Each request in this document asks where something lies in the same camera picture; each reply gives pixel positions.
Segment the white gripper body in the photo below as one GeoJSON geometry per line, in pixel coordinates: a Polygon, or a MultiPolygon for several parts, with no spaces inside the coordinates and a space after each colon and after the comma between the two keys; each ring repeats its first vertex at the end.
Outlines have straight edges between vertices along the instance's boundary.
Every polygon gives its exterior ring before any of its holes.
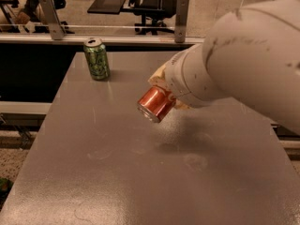
{"type": "Polygon", "coordinates": [[[225,98],[206,71],[202,44],[173,56],[166,63],[165,80],[172,94],[192,108],[210,106],[215,100],[225,98]]]}

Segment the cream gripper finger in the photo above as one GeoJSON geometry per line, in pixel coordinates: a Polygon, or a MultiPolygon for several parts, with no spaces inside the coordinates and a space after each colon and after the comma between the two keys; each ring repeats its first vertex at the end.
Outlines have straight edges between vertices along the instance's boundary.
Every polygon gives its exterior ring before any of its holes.
{"type": "Polygon", "coordinates": [[[162,65],[161,67],[159,67],[152,75],[151,77],[148,79],[148,82],[151,85],[156,85],[156,86],[160,86],[160,87],[164,87],[166,85],[165,82],[165,65],[162,65]]]}
{"type": "Polygon", "coordinates": [[[190,109],[190,107],[187,104],[185,104],[184,102],[182,102],[180,100],[175,101],[174,108],[176,110],[189,110],[190,109]]]}

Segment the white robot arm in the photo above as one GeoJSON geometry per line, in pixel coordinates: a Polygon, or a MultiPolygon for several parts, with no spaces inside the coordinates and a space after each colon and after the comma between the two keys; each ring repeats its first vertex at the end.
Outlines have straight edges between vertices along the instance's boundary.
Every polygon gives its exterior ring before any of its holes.
{"type": "Polygon", "coordinates": [[[176,54],[149,83],[193,108],[235,98],[300,133],[300,0],[251,4],[222,16],[203,43],[176,54]]]}

